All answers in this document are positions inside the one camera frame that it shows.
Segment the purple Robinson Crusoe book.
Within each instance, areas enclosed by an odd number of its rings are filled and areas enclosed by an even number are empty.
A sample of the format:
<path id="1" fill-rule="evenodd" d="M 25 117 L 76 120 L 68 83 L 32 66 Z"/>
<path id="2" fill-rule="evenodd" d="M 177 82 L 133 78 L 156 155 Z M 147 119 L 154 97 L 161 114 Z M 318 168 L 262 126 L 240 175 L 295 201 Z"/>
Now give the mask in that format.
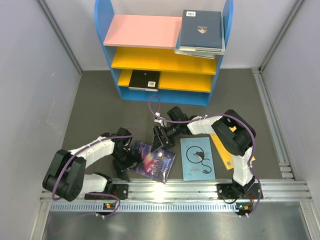
<path id="1" fill-rule="evenodd" d="M 154 181 L 165 184 L 176 158 L 176 154 L 159 149 L 151 152 L 151 145 L 136 141 L 133 150 L 138 150 L 142 162 L 130 170 Z"/>

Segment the light blue book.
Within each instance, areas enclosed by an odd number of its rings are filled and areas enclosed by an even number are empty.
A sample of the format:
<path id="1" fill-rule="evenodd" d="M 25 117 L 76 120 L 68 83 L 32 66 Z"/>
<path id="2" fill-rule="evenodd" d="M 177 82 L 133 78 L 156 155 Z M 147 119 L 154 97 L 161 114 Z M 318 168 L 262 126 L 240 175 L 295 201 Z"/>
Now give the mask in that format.
<path id="1" fill-rule="evenodd" d="M 181 138 L 180 149 L 184 181 L 216 179 L 209 137 Z"/>

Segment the black book with barcode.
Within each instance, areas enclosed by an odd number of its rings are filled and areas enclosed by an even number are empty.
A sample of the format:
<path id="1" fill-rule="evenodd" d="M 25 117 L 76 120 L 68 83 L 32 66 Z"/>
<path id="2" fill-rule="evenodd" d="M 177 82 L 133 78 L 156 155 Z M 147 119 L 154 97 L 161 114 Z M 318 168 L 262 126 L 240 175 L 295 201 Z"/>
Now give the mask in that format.
<path id="1" fill-rule="evenodd" d="M 131 90 L 157 92 L 160 75 L 159 71 L 133 70 L 128 88 Z"/>

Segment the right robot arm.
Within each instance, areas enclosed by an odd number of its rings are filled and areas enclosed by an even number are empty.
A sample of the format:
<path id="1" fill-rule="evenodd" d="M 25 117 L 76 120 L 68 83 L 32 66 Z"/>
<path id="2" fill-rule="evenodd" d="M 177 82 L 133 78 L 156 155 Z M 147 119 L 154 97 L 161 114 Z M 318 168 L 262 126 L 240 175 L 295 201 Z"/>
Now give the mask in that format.
<path id="1" fill-rule="evenodd" d="M 160 125 L 153 127 L 151 151 L 168 150 L 175 146 L 178 135 L 216 135 L 224 149 L 231 154 L 233 161 L 232 184 L 222 189 L 221 199 L 244 199 L 251 192 L 256 177 L 251 170 L 253 151 L 256 146 L 256 132 L 234 110 L 229 109 L 221 115 L 190 116 L 175 106 L 167 112 L 169 120 L 153 112 L 154 120 Z"/>

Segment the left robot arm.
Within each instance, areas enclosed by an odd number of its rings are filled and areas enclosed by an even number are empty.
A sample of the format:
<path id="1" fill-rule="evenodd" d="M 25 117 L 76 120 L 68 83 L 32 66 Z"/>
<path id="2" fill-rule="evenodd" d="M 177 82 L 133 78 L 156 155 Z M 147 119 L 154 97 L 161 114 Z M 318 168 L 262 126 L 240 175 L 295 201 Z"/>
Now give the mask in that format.
<path id="1" fill-rule="evenodd" d="M 103 173 L 86 174 L 98 160 L 112 156 L 112 165 L 119 179 L 129 181 L 125 170 L 143 163 L 139 150 L 130 147 L 132 134 L 126 128 L 116 133 L 103 133 L 97 139 L 72 150 L 58 150 L 45 174 L 42 187 L 51 192 L 53 201 L 74 201 L 79 195 L 115 199 L 113 180 Z"/>

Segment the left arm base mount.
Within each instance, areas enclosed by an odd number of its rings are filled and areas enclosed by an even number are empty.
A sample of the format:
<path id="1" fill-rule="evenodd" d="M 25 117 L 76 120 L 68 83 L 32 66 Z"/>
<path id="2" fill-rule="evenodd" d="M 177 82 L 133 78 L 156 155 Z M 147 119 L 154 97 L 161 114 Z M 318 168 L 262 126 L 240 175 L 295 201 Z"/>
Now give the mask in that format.
<path id="1" fill-rule="evenodd" d="M 108 184 L 105 187 L 103 194 L 110 194 L 118 197 L 120 200 L 125 200 L 128 198 L 129 185 L 128 184 Z M 84 195 L 85 200 L 115 200 L 109 196 L 98 196 L 98 195 Z"/>

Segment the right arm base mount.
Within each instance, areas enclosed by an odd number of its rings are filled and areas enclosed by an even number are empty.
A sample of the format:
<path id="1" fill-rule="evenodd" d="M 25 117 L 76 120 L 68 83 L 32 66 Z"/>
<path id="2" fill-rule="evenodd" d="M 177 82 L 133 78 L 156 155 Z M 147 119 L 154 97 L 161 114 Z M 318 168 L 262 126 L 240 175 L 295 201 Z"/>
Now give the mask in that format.
<path id="1" fill-rule="evenodd" d="M 263 198 L 263 192 L 258 183 L 254 183 L 246 193 L 234 188 L 232 183 L 219 183 L 216 185 L 216 189 L 217 198 L 230 203 L 235 200 L 257 200 L 259 197 Z"/>

